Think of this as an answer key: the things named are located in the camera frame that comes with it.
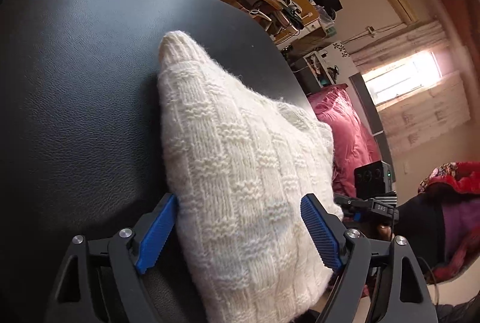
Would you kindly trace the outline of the black leather table surface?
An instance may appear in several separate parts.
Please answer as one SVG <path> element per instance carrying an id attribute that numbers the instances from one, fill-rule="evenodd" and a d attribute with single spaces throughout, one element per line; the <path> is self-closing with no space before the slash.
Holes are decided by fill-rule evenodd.
<path id="1" fill-rule="evenodd" d="M 158 53 L 176 30 L 257 93 L 309 108 L 262 27 L 220 0 L 1 1 L 3 322 L 42 322 L 73 236 L 110 237 L 168 190 Z"/>

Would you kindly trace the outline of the red floral blanket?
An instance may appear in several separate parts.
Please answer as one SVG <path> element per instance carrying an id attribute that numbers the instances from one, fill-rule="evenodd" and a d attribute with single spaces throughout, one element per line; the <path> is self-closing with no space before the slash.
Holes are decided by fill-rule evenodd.
<path id="1" fill-rule="evenodd" d="M 479 257 L 479 163 L 442 164 L 421 181 L 417 193 L 440 202 L 446 261 L 434 268 L 433 276 L 439 282 L 451 280 Z"/>

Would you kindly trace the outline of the pink quilt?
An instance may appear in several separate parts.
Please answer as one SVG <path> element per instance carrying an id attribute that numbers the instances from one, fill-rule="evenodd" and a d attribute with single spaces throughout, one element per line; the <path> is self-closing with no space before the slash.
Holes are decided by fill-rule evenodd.
<path id="1" fill-rule="evenodd" d="M 355 197 L 355 169 L 379 161 L 381 155 L 346 90 L 345 84 L 330 85 L 308 96 L 308 101 L 317 119 L 327 123 L 333 133 L 334 192 Z"/>

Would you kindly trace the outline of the wall air conditioner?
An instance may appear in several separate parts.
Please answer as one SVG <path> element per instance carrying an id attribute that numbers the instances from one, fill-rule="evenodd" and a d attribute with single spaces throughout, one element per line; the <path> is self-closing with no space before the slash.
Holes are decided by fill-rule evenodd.
<path id="1" fill-rule="evenodd" d="M 387 0 L 405 25 L 415 24 L 418 17 L 407 0 Z"/>

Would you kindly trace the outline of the cream knitted sweater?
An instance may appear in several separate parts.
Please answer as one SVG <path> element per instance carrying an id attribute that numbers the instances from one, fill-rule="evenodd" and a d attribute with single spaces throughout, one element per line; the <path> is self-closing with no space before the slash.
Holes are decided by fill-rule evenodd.
<path id="1" fill-rule="evenodd" d="M 331 277 L 300 215 L 341 215 L 328 124 L 247 88 L 188 34 L 159 51 L 163 162 L 176 232 L 210 322 L 290 322 Z"/>

